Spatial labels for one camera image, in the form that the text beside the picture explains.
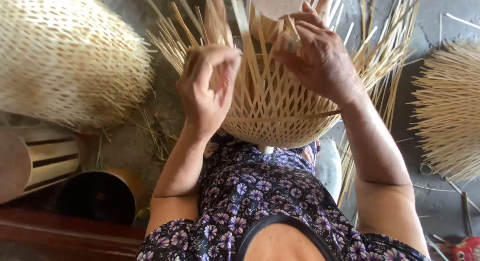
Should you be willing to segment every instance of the floral dress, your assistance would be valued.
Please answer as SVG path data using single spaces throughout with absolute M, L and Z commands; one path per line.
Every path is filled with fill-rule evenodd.
M 137 260 L 243 260 L 246 240 L 278 222 L 297 227 L 315 245 L 319 241 L 328 261 L 428 260 L 398 240 L 353 228 L 315 177 L 318 144 L 263 154 L 220 130 L 204 154 L 200 219 L 158 227 Z

